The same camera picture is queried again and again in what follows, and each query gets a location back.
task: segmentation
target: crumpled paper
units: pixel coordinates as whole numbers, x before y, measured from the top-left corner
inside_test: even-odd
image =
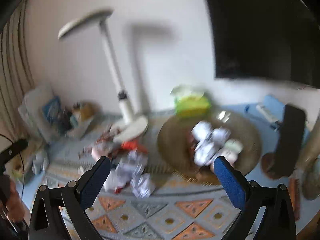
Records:
[[[126,157],[122,157],[118,166],[116,167],[116,171],[121,171],[122,173],[130,174],[131,177],[134,177],[138,174],[142,174],[144,171],[146,164],[144,160],[135,161]]]
[[[229,129],[220,127],[213,130],[210,140],[219,143],[220,145],[224,145],[230,134],[231,131]]]
[[[117,188],[123,188],[131,180],[131,177],[126,173],[120,171],[111,170],[106,181],[103,184],[104,190],[116,190]]]
[[[219,147],[214,142],[200,141],[195,150],[194,163],[198,166],[208,166],[210,160],[218,151]]]
[[[150,179],[150,174],[137,175],[132,178],[130,185],[137,198],[149,197],[156,186]]]
[[[213,128],[209,122],[200,121],[192,129],[191,134],[199,142],[199,141],[208,139],[212,131],[213,131]]]
[[[230,165],[233,167],[235,164],[236,160],[238,159],[238,153],[231,151],[230,149],[227,148],[222,148],[218,151],[218,153],[213,157],[211,160],[211,165],[210,165],[210,170],[214,172],[214,160],[218,158],[219,156],[223,156],[226,158],[226,160],[230,163]]]
[[[148,164],[148,156],[144,153],[140,153],[137,149],[128,153],[128,160],[132,160],[142,164],[144,167]]]

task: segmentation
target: floor lamp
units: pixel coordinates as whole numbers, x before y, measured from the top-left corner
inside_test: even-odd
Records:
[[[112,13],[112,9],[104,9],[89,13],[82,18],[72,20],[60,29],[58,39],[65,38],[91,24],[99,25],[104,52],[106,54],[113,83],[116,87],[119,107],[122,113],[122,119],[114,123],[111,130],[120,130],[120,133],[115,136],[114,141],[128,141],[138,137],[147,129],[148,119],[144,115],[134,114],[128,94],[125,90],[107,25],[107,19]]]

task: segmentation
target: black screen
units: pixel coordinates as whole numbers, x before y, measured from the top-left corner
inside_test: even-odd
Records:
[[[320,87],[320,31],[300,0],[207,0],[217,78]]]

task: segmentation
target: black cable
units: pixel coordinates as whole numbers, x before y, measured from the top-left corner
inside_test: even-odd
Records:
[[[11,139],[9,139],[7,136],[5,136],[5,135],[3,135],[1,133],[0,133],[0,136],[6,138],[8,141],[10,141],[13,144],[13,141]],[[24,181],[25,181],[25,172],[24,172],[24,163],[23,163],[23,159],[22,159],[21,153],[19,153],[19,155],[20,155],[20,159],[21,159],[21,162],[22,162],[22,170],[23,170],[23,184],[22,184],[22,193],[21,193],[21,203],[22,203],[23,190],[24,190]]]

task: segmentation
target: curtain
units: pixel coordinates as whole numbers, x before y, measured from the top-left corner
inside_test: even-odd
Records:
[[[24,40],[27,0],[23,0],[0,33],[0,127],[11,139],[25,137],[18,107],[34,88]]]

